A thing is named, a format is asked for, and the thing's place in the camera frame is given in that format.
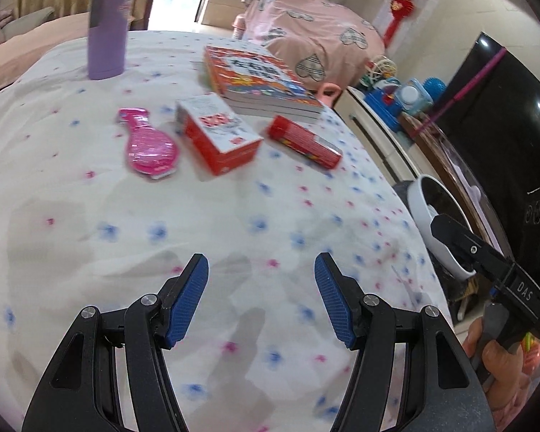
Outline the right hand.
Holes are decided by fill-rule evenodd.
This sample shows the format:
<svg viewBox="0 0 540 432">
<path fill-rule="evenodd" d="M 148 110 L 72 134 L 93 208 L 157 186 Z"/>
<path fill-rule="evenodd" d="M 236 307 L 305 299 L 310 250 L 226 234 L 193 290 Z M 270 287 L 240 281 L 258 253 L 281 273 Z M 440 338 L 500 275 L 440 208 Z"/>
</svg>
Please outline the right hand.
<svg viewBox="0 0 540 432">
<path fill-rule="evenodd" d="M 492 411 L 513 405 L 518 395 L 530 385 L 530 379 L 523 373 L 524 353 L 521 346 L 510 353 L 495 339 L 490 340 L 481 354 L 484 367 L 492 377 L 486 397 Z"/>
</svg>

